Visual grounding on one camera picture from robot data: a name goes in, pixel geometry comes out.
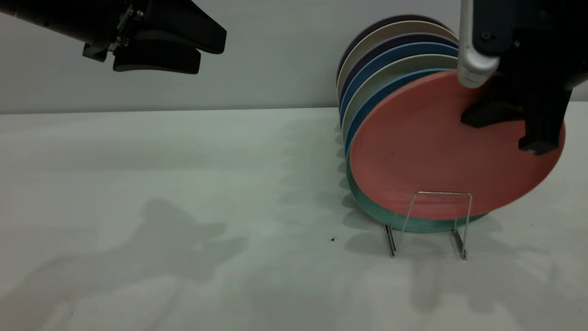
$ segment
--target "pink plate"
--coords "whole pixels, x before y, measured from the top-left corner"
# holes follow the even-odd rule
[[[405,85],[372,110],[357,131],[351,169],[375,203],[407,214],[416,191],[470,192],[472,215],[488,213],[527,194],[551,172],[565,141],[542,156],[520,151],[524,122],[476,129],[460,122],[480,89],[462,87],[455,72]],[[412,215],[448,219],[467,215],[467,199],[419,196]]]

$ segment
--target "purple plate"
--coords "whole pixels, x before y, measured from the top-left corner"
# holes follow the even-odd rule
[[[345,62],[345,59],[347,58],[349,53],[351,53],[353,48],[362,39],[364,39],[367,35],[371,34],[373,31],[376,31],[377,29],[379,29],[381,27],[384,27],[384,26],[392,24],[392,23],[397,23],[400,21],[424,21],[424,22],[429,22],[429,23],[434,23],[434,24],[440,25],[441,27],[444,27],[447,30],[451,31],[451,29],[448,28],[445,24],[437,21],[436,19],[426,17],[426,16],[421,16],[421,15],[398,15],[398,16],[385,18],[379,22],[376,22],[376,23],[370,25],[366,29],[364,29],[357,37],[355,37],[355,39],[351,42],[351,44],[349,44],[349,46],[347,46],[347,49],[343,53],[343,57],[339,61],[339,66],[337,67],[337,78],[339,78],[339,72],[341,71],[341,67],[343,66],[343,63]]]

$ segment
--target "blue plate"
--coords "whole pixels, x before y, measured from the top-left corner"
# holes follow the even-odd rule
[[[394,93],[394,91],[398,90],[404,85],[439,71],[447,71],[447,69],[436,68],[411,72],[410,74],[393,80],[381,89],[377,90],[374,94],[370,95],[370,97],[367,98],[366,101],[358,108],[358,111],[356,112],[355,116],[353,116],[351,124],[349,125],[349,128],[345,134],[345,148],[343,149],[345,156],[347,156],[355,132],[357,132],[359,126],[362,125],[363,120],[369,115],[372,109],[374,109],[374,107],[380,103],[380,101],[384,100],[388,95]]]
[[[369,61],[375,59],[378,55],[398,46],[413,44],[415,42],[436,42],[438,44],[445,44],[447,46],[457,47],[457,43],[449,38],[442,37],[436,34],[405,34],[398,37],[390,38],[387,41],[379,44],[377,47],[366,53],[359,61],[351,68],[349,74],[343,81],[343,84],[337,86],[337,96],[341,97],[341,91],[347,89],[349,83],[358,72],[369,63]]]
[[[351,100],[351,97],[363,84],[363,82],[366,81],[366,79],[368,79],[371,75],[373,75],[385,65],[405,57],[411,57],[413,55],[420,54],[445,54],[456,57],[457,48],[435,42],[415,42],[412,44],[394,47],[389,51],[380,54],[378,57],[374,58],[368,64],[366,64],[365,67],[363,67],[358,72],[358,74],[353,77],[353,80],[351,80],[351,83],[344,91],[343,97],[339,103],[339,124],[341,125],[343,121],[343,115],[341,114],[342,110],[347,108],[347,104]]]

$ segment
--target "screw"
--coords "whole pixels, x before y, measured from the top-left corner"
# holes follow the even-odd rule
[[[482,40],[490,40],[490,39],[492,39],[492,35],[489,32],[482,32],[482,34],[480,35],[480,37],[482,37]]]

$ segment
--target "teal plate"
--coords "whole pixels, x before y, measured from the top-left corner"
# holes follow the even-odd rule
[[[396,214],[392,210],[388,210],[372,200],[365,193],[359,188],[358,184],[355,182],[355,178],[353,178],[353,173],[351,172],[351,163],[349,162],[350,158],[346,157],[346,172],[347,172],[347,181],[349,183],[349,188],[351,189],[351,194],[353,195],[353,199],[355,202],[370,216],[372,216],[378,222],[392,225],[394,229],[402,229],[404,222],[406,220],[406,215]],[[470,216],[470,223],[473,221],[477,221],[480,218],[484,217],[486,214]],[[431,220],[431,219],[420,219],[418,217],[411,217],[408,221],[405,231],[409,232],[418,232],[418,233],[435,233],[435,232],[444,232],[444,231],[451,231],[455,224],[455,219],[450,220]],[[462,226],[466,224],[466,217],[461,217],[457,220],[457,226]]]

